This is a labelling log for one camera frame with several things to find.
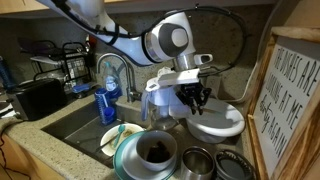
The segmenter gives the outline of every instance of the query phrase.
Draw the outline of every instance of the toaster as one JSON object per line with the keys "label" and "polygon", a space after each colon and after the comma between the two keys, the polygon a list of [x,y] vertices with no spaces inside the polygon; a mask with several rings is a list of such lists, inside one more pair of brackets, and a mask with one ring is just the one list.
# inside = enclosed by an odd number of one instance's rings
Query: toaster
{"label": "toaster", "polygon": [[23,120],[41,119],[67,104],[67,96],[57,79],[40,79],[7,91],[13,109]]}

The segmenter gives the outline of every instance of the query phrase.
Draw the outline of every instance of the backsplash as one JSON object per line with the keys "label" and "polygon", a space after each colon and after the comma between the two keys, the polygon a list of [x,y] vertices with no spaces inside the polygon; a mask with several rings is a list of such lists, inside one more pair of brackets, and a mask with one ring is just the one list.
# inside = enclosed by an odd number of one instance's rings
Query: backsplash
{"label": "backsplash", "polygon": [[[240,63],[233,69],[223,72],[220,76],[208,77],[207,87],[220,86],[221,99],[238,99],[242,96],[247,80],[256,61],[257,47],[265,22],[272,10],[272,5],[230,7],[231,11],[243,17],[247,23],[248,38]],[[143,12],[131,14],[111,14],[111,18],[129,32],[141,32],[149,27],[164,12]],[[197,53],[213,54],[213,63],[217,67],[227,66],[237,55],[241,43],[240,29],[227,17],[208,13],[188,13],[189,22],[194,36]],[[17,82],[32,79],[34,66],[30,55],[20,53],[17,37],[28,37],[35,40],[52,40],[58,47],[65,42],[84,42],[87,33],[65,18],[50,19],[0,19],[0,55],[3,56]],[[98,43],[97,58],[112,48],[104,43]],[[120,61],[111,60],[111,64],[119,67]],[[149,67],[132,65],[135,76],[135,86],[143,91],[148,79],[155,77],[158,69],[163,66],[172,67],[171,61]],[[122,89],[125,91],[125,71],[120,71]]]}

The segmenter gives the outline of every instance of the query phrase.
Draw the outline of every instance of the spoon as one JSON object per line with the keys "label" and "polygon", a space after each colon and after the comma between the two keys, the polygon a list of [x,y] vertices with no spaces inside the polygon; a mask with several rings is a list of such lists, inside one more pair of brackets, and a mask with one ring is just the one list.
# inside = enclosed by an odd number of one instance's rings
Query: spoon
{"label": "spoon", "polygon": [[120,124],[119,128],[118,128],[118,135],[116,137],[116,139],[114,140],[114,143],[113,143],[113,147],[117,147],[118,145],[118,142],[119,142],[119,139],[120,139],[120,136],[122,134],[122,132],[126,129],[126,126],[124,124]]}

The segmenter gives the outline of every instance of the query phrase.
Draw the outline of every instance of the white plate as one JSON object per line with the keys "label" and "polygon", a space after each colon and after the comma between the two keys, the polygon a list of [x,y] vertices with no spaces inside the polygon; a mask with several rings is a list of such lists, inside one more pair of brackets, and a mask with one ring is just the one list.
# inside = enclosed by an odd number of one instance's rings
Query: white plate
{"label": "white plate", "polygon": [[140,136],[136,136],[127,143],[122,152],[122,167],[124,171],[133,179],[136,180],[149,180],[149,179],[166,179],[172,175],[176,167],[175,158],[172,163],[162,171],[151,171],[143,166],[138,159],[136,145]]}
{"label": "white plate", "polygon": [[[118,146],[121,144],[121,142],[126,139],[128,136],[130,136],[131,134],[134,134],[136,132],[140,132],[143,131],[144,129],[136,124],[124,124],[126,126],[125,130],[123,131],[123,133],[121,134],[120,138],[119,138],[119,142],[117,144],[117,146],[114,148],[113,147],[113,143],[114,140],[111,141],[109,144],[107,144],[103,149],[102,152],[105,153],[108,156],[112,156],[114,155],[114,153],[116,152],[116,149],[118,148]],[[108,132],[106,132],[100,142],[100,146],[103,145],[104,143],[106,143],[107,141],[109,141],[112,137],[114,137],[115,135],[118,134],[118,128],[120,125],[117,125],[113,128],[111,128]]]}

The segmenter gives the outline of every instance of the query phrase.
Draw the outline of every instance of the wooden sign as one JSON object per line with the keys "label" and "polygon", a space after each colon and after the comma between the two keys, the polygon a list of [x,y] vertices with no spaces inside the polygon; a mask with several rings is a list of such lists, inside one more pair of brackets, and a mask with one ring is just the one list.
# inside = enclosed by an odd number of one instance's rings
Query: wooden sign
{"label": "wooden sign", "polygon": [[249,132],[260,179],[297,179],[320,152],[320,30],[272,32],[253,88]]}

